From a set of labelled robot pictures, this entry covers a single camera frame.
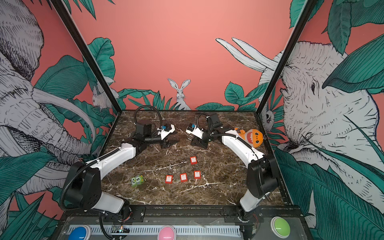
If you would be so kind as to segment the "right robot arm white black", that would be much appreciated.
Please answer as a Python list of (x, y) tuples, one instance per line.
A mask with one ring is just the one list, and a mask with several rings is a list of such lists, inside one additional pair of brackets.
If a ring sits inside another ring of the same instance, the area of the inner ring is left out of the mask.
[(257, 150), (264, 137), (260, 131), (239, 130), (223, 124), (218, 114), (198, 114), (186, 133), (193, 135), (191, 145), (207, 149), (210, 142), (219, 141), (232, 150), (247, 167), (247, 191), (240, 199), (237, 215), (241, 222), (248, 221), (260, 203), (279, 186), (280, 169), (273, 154)]

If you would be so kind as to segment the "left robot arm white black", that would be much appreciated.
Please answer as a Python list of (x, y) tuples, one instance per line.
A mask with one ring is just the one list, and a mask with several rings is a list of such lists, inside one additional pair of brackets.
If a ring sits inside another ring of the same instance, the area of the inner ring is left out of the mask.
[(126, 222), (133, 211), (128, 200), (102, 191), (102, 180), (123, 163), (134, 159), (149, 145), (159, 144), (166, 149), (177, 143), (168, 136), (176, 134), (173, 124), (163, 123), (153, 130), (149, 120), (134, 117), (135, 131), (121, 145), (92, 161), (76, 163), (70, 167), (61, 192), (59, 206), (63, 211), (95, 211), (112, 221)]

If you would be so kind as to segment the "red padlock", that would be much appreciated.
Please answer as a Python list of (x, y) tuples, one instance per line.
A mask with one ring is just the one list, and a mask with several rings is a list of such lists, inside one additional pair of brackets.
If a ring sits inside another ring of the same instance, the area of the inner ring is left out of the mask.
[(200, 171), (194, 171), (194, 179), (201, 179), (202, 175)]
[(172, 184), (172, 183), (173, 183), (173, 179), (174, 179), (174, 176), (172, 176), (172, 175), (166, 175), (165, 183), (166, 183), (166, 184)]
[(188, 181), (188, 175), (187, 173), (180, 174), (180, 180), (181, 182), (187, 182)]
[(196, 156), (190, 157), (190, 163), (191, 165), (195, 165), (198, 163), (198, 159)]

